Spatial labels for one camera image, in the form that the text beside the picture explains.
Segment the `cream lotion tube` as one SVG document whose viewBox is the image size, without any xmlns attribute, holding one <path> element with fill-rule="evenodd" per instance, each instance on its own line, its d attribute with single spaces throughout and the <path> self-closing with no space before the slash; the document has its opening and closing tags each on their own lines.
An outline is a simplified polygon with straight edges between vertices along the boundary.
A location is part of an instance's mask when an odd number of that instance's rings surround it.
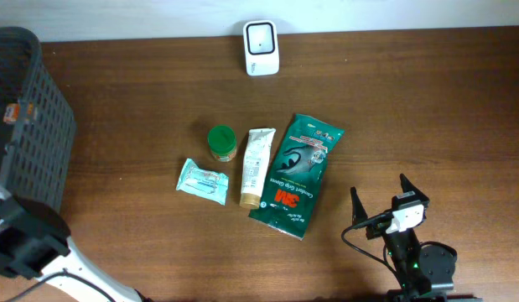
<svg viewBox="0 0 519 302">
<path fill-rule="evenodd" d="M 275 128 L 256 128 L 248 132 L 240 198 L 240 206 L 245 209 L 255 210 L 260 206 L 275 132 Z"/>
</svg>

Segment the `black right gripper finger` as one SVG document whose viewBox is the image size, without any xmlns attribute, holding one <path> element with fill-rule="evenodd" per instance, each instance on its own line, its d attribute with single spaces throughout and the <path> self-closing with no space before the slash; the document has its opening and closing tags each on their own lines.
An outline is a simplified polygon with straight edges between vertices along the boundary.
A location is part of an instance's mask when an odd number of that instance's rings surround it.
<svg viewBox="0 0 519 302">
<path fill-rule="evenodd" d="M 350 197 L 352 203 L 352 225 L 355 226 L 366 221 L 368 215 L 357 194 L 356 187 L 350 188 Z"/>
<path fill-rule="evenodd" d="M 418 189 L 408 178 L 405 174 L 400 174 L 400 182 L 402 187 L 403 193 L 413 192 L 416 196 L 425 197 L 425 194 Z"/>
</svg>

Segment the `light blue wipes pack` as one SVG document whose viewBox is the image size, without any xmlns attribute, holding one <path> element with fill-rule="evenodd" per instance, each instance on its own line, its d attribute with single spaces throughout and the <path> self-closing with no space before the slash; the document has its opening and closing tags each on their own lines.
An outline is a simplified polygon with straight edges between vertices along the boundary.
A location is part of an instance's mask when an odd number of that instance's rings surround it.
<svg viewBox="0 0 519 302">
<path fill-rule="evenodd" d="M 194 160 L 186 159 L 181 169 L 176 190 L 212 200 L 222 206 L 226 204 L 229 178 L 214 171 L 204 170 Z"/>
</svg>

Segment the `green 3M gloves package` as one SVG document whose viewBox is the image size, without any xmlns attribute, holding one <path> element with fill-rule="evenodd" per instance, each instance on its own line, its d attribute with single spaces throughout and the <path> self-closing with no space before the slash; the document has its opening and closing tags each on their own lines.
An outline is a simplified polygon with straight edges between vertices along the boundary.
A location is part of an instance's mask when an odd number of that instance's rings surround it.
<svg viewBox="0 0 519 302">
<path fill-rule="evenodd" d="M 299 240 L 319 199 L 329 154 L 345 130 L 297 114 L 267 172 L 259 207 L 249 217 Z"/>
</svg>

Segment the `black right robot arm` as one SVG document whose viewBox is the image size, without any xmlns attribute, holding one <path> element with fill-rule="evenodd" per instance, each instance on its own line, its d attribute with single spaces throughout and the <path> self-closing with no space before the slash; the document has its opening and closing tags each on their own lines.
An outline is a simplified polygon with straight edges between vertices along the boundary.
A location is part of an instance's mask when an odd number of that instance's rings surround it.
<svg viewBox="0 0 519 302">
<path fill-rule="evenodd" d="M 415 228 L 426 220 L 430 199 L 404 174 L 399 175 L 402 193 L 392 197 L 391 207 L 368 216 L 355 187 L 350 189 L 352 224 L 341 233 L 342 241 L 357 252 L 381 263 L 394 276 L 398 289 L 386 293 L 385 301 L 479 301 L 473 295 L 451 295 L 457 251 L 441 242 L 421 242 Z M 353 243 L 345 235 L 365 229 L 368 240 L 384 241 L 379 258 Z"/>
</svg>

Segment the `orange tissue pack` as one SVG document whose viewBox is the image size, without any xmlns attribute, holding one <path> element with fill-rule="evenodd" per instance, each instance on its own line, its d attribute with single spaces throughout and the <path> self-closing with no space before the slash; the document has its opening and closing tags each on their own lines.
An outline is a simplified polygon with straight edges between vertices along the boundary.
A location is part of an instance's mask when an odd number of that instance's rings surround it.
<svg viewBox="0 0 519 302">
<path fill-rule="evenodd" d="M 21 109 L 22 108 L 19 103 L 8 104 L 3 115 L 3 121 L 8 125 L 14 125 L 18 121 Z M 24 123 L 30 124 L 31 122 L 36 121 L 37 117 L 38 108 L 35 107 L 33 103 L 29 103 Z"/>
</svg>

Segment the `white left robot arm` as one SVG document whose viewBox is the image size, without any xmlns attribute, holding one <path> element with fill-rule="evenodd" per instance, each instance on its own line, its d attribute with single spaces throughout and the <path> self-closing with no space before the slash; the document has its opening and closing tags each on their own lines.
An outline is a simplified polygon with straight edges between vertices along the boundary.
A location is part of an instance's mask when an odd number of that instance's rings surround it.
<svg viewBox="0 0 519 302">
<path fill-rule="evenodd" d="M 66 222 L 49 206 L 0 185 L 0 275 L 35 279 L 19 301 L 51 285 L 77 301 L 148 301 L 98 268 L 75 245 Z"/>
</svg>

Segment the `green lid jar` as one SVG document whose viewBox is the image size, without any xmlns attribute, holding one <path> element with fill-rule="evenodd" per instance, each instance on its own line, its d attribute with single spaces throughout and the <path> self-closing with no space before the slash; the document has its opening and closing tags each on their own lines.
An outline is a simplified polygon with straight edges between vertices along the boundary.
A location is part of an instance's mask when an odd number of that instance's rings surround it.
<svg viewBox="0 0 519 302">
<path fill-rule="evenodd" d="M 236 135 L 229 126 L 214 126 L 208 133 L 207 142 L 212 156 L 220 162 L 229 162 L 236 156 Z"/>
</svg>

